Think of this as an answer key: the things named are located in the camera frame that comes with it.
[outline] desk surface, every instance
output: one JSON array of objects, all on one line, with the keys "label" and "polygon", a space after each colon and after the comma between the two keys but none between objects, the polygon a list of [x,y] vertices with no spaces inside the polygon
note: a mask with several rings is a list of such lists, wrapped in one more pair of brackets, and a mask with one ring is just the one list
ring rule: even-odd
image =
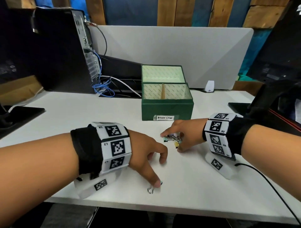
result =
[{"label": "desk surface", "polygon": [[[253,99],[247,92],[239,91],[208,94],[191,91],[191,94],[194,99],[193,119],[205,118],[214,112],[231,112],[228,102],[249,103]],[[41,98],[28,106],[42,107],[46,112],[0,140],[0,147],[69,132],[85,127],[92,121],[119,122],[163,142],[160,133],[172,123],[143,122],[139,99],[44,92]],[[239,167],[238,176],[227,180],[206,163],[203,156],[209,150],[207,143],[187,153],[178,153],[172,142],[165,145],[169,150],[167,163],[160,165],[158,155],[151,161],[151,166],[163,181],[161,189],[156,189],[152,195],[147,193],[148,182],[131,168],[126,168],[117,181],[86,199],[79,199],[71,183],[47,201],[296,223],[269,184],[254,170]],[[238,156],[238,161],[246,163],[241,156]],[[301,218],[301,203],[278,185],[274,186]]]}]

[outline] printed label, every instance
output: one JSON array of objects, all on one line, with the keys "label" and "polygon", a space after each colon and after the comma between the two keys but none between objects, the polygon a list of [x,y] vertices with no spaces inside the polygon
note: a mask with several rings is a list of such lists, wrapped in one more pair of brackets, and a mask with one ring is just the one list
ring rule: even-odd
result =
[{"label": "printed label", "polygon": [[174,120],[175,116],[157,116],[157,120]]}]

